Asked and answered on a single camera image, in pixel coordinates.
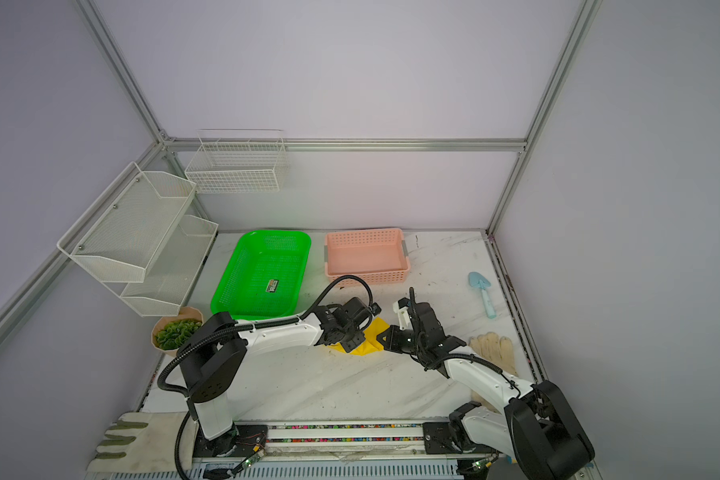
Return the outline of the green plastic basket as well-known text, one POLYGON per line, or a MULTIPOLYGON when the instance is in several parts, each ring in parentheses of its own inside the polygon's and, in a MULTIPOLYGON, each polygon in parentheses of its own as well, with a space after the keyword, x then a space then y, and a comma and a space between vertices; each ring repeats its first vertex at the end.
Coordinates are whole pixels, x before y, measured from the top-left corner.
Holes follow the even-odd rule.
POLYGON ((301 231, 256 230, 237 242, 210 303, 213 314, 266 320, 296 311, 312 241, 301 231), (275 293, 266 287, 278 279, 275 293))

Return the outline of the pink plastic basket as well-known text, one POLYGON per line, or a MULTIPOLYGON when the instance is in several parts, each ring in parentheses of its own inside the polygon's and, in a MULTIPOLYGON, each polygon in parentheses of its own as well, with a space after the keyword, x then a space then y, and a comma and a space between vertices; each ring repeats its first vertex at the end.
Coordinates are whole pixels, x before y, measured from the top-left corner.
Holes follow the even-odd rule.
POLYGON ((324 272, 335 280, 355 275, 368 284, 404 282, 411 263, 399 228, 328 233, 324 242, 324 272))

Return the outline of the yellow paper napkin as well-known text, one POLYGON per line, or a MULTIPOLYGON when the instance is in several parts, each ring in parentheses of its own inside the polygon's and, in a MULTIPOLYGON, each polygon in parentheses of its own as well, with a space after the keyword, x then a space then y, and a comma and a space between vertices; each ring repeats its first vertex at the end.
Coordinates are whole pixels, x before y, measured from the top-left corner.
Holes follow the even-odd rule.
POLYGON ((390 325, 382 318, 376 317, 370 325, 363 331, 364 341, 352 351, 347 351, 341 344, 330 345, 329 348, 343 354, 354 356, 367 356, 384 350, 382 344, 377 340, 377 336, 385 332, 390 325))

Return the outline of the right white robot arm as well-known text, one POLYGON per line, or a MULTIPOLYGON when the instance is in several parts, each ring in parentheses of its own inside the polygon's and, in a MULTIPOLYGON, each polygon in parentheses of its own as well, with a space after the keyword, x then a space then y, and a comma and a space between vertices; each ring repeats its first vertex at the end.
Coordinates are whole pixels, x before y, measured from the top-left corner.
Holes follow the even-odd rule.
POLYGON ((418 302, 413 289, 394 312, 398 323, 377 336, 386 351, 411 357, 493 406, 475 405, 457 415, 470 443, 512 457, 529 479, 569 479, 595 459, 592 442, 555 383, 529 382, 479 356, 445 333, 434 309, 418 302))

